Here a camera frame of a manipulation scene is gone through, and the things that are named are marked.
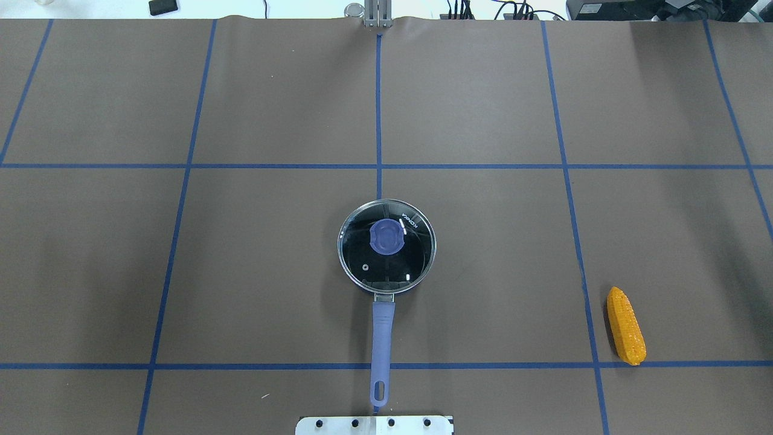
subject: blue handle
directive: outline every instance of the blue handle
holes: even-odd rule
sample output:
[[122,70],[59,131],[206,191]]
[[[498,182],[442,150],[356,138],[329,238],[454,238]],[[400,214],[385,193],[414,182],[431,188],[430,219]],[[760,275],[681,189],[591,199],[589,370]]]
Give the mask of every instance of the blue handle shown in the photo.
[[384,406],[389,400],[394,302],[373,303],[373,353],[370,355],[370,402]]

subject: yellow corn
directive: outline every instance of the yellow corn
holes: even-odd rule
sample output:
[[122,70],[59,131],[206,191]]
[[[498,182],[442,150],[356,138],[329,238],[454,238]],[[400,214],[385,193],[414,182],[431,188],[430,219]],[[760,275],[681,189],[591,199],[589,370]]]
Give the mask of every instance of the yellow corn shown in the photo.
[[617,287],[612,287],[607,296],[607,313],[618,356],[630,365],[641,364],[647,358],[642,330],[638,327],[631,302]]

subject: metal bracket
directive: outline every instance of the metal bracket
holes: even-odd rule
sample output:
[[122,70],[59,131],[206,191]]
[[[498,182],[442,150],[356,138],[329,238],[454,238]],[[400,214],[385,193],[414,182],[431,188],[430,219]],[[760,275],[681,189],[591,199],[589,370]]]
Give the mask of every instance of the metal bracket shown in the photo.
[[365,0],[365,27],[392,27],[392,0]]
[[453,435],[453,416],[305,417],[295,435]]
[[373,302],[394,302],[394,293],[374,293]]

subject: handle hole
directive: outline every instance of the handle hole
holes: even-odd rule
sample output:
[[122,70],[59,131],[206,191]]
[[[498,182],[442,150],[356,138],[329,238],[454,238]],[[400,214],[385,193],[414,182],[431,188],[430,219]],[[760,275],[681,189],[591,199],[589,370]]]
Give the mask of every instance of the handle hole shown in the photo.
[[384,381],[378,381],[373,386],[373,396],[376,400],[384,400]]

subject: blue tape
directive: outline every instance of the blue tape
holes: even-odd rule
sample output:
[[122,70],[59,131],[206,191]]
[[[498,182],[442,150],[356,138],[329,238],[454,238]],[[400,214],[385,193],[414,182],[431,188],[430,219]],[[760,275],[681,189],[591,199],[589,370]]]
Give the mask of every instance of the blue tape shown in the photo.
[[209,31],[209,45],[206,49],[206,59],[204,60],[204,71],[201,78],[201,88],[199,89],[199,101],[196,104],[196,117],[193,119],[193,129],[191,131],[191,142],[188,148],[188,161],[186,164],[186,173],[182,177],[182,189],[180,190],[180,201],[177,206],[177,217],[175,219],[175,230],[172,233],[172,246],[169,249],[169,260],[166,266],[166,275],[164,277],[164,288],[161,295],[161,303],[158,307],[158,318],[155,324],[155,333],[153,335],[153,347],[150,356],[150,366],[148,367],[148,377],[145,380],[145,393],[142,396],[142,408],[140,409],[140,418],[137,425],[137,435],[142,435],[145,431],[145,417],[148,415],[148,404],[150,403],[150,394],[153,388],[153,375],[155,362],[158,357],[158,345],[161,342],[161,330],[164,324],[164,315],[166,313],[166,301],[169,296],[169,283],[172,281],[172,269],[175,263],[175,253],[177,251],[177,241],[180,234],[180,224],[182,222],[182,211],[186,204],[186,194],[188,192],[188,181],[191,173],[191,164],[193,163],[193,152],[196,147],[196,134],[199,129],[199,118],[201,117],[201,107],[204,104],[204,93],[206,90],[206,78],[209,74],[209,62],[212,59],[212,46],[215,42],[215,30],[217,20],[212,20],[212,28]]
[[547,29],[545,22],[540,21],[542,27],[542,42],[545,49],[545,62],[547,64],[547,77],[550,83],[550,98],[553,101],[553,116],[556,122],[556,135],[558,136],[558,147],[561,152],[561,164],[564,168],[564,186],[567,190],[567,201],[569,203],[569,216],[572,223],[572,234],[574,235],[574,251],[577,255],[577,264],[580,266],[580,276],[582,280],[582,292],[585,299],[585,322],[587,324],[588,339],[591,342],[591,356],[594,364],[594,375],[596,378],[596,393],[598,395],[598,408],[601,413],[601,428],[604,435],[609,435],[609,423],[607,420],[607,406],[604,400],[604,386],[601,383],[601,369],[598,366],[598,350],[596,348],[596,333],[593,327],[593,316],[591,314],[591,299],[587,294],[587,279],[585,277],[585,264],[582,257],[582,246],[580,245],[580,232],[577,229],[577,215],[574,211],[574,196],[572,195],[572,186],[569,179],[569,166],[567,164],[567,151],[564,148],[564,131],[561,128],[561,117],[558,110],[558,97],[556,96],[556,83],[553,78],[553,64],[550,60],[550,47],[547,40]]
[[730,115],[730,122],[733,123],[733,129],[735,130],[735,136],[738,139],[738,145],[741,148],[741,154],[744,155],[744,162],[746,162],[746,168],[749,172],[749,178],[751,179],[751,185],[754,187],[754,194],[757,195],[757,202],[759,203],[760,210],[762,211],[762,217],[765,220],[765,226],[768,228],[768,237],[773,240],[773,224],[771,224],[770,216],[768,216],[768,208],[765,206],[765,201],[762,198],[762,192],[760,186],[757,183],[757,177],[754,175],[754,167],[751,165],[751,159],[749,158],[749,152],[746,149],[746,143],[744,137],[741,134],[741,128],[738,126],[738,120],[735,117],[735,110],[730,103],[730,96],[727,94],[725,88],[724,79],[722,78],[722,72],[720,71],[720,64],[717,61],[717,52],[714,50],[714,42],[711,39],[711,31],[709,30],[709,23],[704,19],[703,31],[706,33],[706,41],[709,44],[709,52],[711,53],[711,61],[714,64],[714,72],[717,73],[717,81],[720,84],[720,90],[722,91],[722,98],[725,100],[727,106],[727,113]]
[[381,38],[376,35],[376,199],[381,199]]
[[[631,366],[622,361],[569,362],[393,362],[392,370],[556,370],[599,368],[700,368],[700,367],[773,367],[773,360],[716,361],[644,361]],[[149,370],[150,364],[68,363],[68,362],[3,362],[0,370]],[[156,363],[157,371],[314,371],[368,370],[366,362],[312,363]]]
[[3,163],[2,168],[9,169],[185,169],[185,163]]
[[419,163],[419,164],[385,164],[385,170],[559,170],[560,164],[552,163]]
[[571,170],[745,170],[746,165],[658,165],[624,163],[571,163]]
[[374,164],[332,163],[193,163],[193,169],[277,169],[277,170],[374,170]]
[[16,105],[16,111],[13,113],[13,119],[11,120],[11,126],[8,129],[8,134],[5,135],[5,142],[3,142],[2,150],[0,150],[0,163],[5,160],[5,154],[8,152],[8,147],[11,145],[11,138],[13,138],[13,132],[16,130],[16,122],[19,121],[19,116],[22,114],[22,108],[24,107],[24,101],[27,99],[27,93],[29,87],[32,85],[32,79],[35,76],[35,72],[38,70],[38,64],[40,64],[40,58],[43,56],[43,50],[46,48],[46,42],[51,34],[51,27],[53,27],[53,20],[50,19],[46,26],[46,31],[43,33],[43,39],[40,41],[40,47],[38,47],[38,53],[35,55],[35,61],[32,62],[32,68],[29,70],[29,76],[27,76],[27,82],[24,83],[24,89],[22,90],[22,96],[19,98],[19,103]]

